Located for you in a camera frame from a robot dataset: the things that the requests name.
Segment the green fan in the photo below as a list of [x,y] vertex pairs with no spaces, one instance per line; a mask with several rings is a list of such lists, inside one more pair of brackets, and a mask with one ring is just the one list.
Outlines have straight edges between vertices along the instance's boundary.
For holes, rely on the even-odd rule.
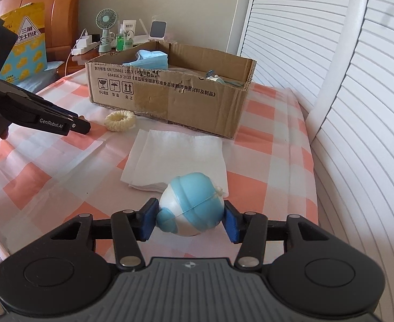
[[99,46],[99,52],[109,52],[112,49],[110,43],[114,37],[110,37],[110,28],[113,27],[118,19],[116,12],[110,8],[105,8],[99,12],[95,18],[97,26],[103,30],[102,37],[100,38],[101,44]]

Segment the closet door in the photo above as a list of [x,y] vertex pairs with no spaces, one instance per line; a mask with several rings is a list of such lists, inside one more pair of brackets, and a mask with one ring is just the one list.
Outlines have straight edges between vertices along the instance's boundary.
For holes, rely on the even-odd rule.
[[309,112],[331,64],[349,0],[251,0],[239,54],[254,81],[291,88]]
[[254,81],[309,112],[320,225],[383,268],[394,321],[394,0],[251,0],[247,17]]
[[394,0],[368,0],[346,77],[311,144],[321,226],[385,271],[394,321]]

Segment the blue and white toy ball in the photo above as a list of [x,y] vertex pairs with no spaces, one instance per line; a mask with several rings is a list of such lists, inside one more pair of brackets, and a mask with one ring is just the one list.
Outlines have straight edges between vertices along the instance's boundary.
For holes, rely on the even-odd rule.
[[203,173],[174,178],[160,198],[157,226],[179,236],[195,236],[222,220],[222,189]]

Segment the cardboard box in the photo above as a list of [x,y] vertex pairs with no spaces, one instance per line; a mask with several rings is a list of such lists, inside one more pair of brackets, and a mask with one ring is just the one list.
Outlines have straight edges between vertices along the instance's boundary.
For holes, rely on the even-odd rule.
[[[169,67],[190,69],[200,76],[123,66],[136,59],[139,49],[163,51]],[[86,72],[93,103],[233,138],[255,65],[252,59],[217,50],[153,41],[99,56],[86,63]],[[207,80],[210,70],[243,86]]]

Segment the paper towel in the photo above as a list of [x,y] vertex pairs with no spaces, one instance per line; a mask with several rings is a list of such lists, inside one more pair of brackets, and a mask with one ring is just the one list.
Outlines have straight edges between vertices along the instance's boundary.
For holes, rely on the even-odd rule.
[[206,174],[228,196],[220,138],[139,130],[121,181],[136,189],[163,192],[174,177],[192,172]]

